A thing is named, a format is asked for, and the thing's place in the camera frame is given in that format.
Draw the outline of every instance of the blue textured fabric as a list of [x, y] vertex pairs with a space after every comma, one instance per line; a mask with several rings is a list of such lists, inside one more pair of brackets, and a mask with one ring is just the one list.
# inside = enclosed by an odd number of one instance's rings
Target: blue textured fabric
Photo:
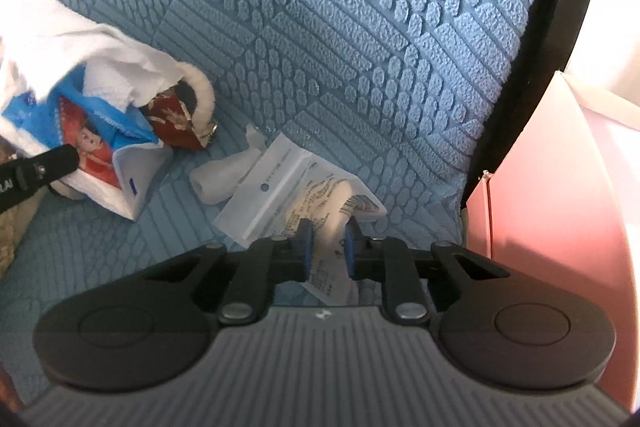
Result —
[[[178, 153], [137, 223], [47, 199], [0, 284], [0, 356], [29, 400], [46, 385], [28, 347], [66, 296], [219, 237], [190, 169], [245, 147], [243, 126], [357, 174], [388, 209], [366, 232], [460, 240], [470, 155], [518, 52], [530, 0], [61, 0], [202, 68], [219, 95], [207, 152]], [[372, 298], [362, 288], [362, 299]], [[277, 302], [313, 304], [299, 285]]]

